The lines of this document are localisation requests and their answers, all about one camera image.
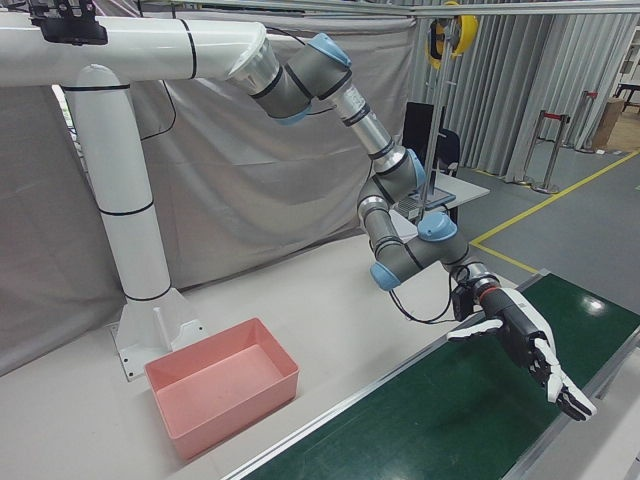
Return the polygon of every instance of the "yellow cable reel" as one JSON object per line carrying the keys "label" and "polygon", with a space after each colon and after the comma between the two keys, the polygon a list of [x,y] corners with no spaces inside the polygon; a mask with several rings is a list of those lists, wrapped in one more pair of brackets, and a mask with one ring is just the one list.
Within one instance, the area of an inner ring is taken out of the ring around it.
{"label": "yellow cable reel", "polygon": [[[450,0],[445,5],[459,5]],[[444,52],[444,27],[447,20],[436,19],[429,27],[429,40],[426,44],[426,53],[429,63],[437,70],[440,69],[440,61]],[[453,52],[451,57],[459,57],[473,43],[478,33],[478,19],[473,15],[458,15],[453,18],[454,29],[451,36]]]}

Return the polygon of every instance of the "pink container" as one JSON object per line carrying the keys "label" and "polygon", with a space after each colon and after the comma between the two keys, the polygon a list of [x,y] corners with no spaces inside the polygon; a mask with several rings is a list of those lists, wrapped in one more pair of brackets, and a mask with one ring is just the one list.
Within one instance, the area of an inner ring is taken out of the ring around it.
{"label": "pink container", "polygon": [[167,433],[189,459],[296,395],[298,366],[257,318],[145,366]]}

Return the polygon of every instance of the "white pillar base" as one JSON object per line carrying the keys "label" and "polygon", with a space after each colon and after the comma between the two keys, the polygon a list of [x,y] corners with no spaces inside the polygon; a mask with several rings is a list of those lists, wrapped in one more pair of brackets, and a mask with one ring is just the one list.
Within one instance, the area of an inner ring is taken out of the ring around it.
{"label": "white pillar base", "polygon": [[175,288],[156,300],[128,300],[120,322],[110,327],[127,380],[144,374],[150,361],[208,337],[196,317]]}

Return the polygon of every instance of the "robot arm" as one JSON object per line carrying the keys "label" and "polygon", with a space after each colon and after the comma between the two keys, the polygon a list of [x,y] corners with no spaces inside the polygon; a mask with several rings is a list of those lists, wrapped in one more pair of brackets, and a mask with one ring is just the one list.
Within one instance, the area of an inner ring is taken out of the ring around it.
{"label": "robot arm", "polygon": [[429,213],[418,224],[417,237],[407,243],[398,237],[389,209],[422,185],[426,175],[416,155],[394,142],[352,84],[350,66],[340,47],[319,34],[284,67],[265,42],[230,81],[285,125],[301,120],[313,98],[329,102],[373,162],[375,174],[360,191],[357,208],[376,258],[371,275],[380,288],[390,291],[440,261],[458,284],[453,292],[456,319],[464,320],[474,304],[487,319],[450,332],[449,340],[495,334],[511,360],[546,388],[549,402],[575,420],[590,418],[596,407],[560,368],[549,324],[519,292],[502,288],[496,275],[469,255],[467,241],[448,216]]}

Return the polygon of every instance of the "green conveyor belt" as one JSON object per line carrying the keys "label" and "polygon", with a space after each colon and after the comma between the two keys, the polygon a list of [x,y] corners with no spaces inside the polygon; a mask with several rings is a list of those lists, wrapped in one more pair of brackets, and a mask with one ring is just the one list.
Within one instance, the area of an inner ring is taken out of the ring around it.
{"label": "green conveyor belt", "polygon": [[[640,325],[638,315],[554,275],[523,293],[552,325],[579,387]],[[495,480],[559,414],[495,338],[448,343],[247,478]]]}

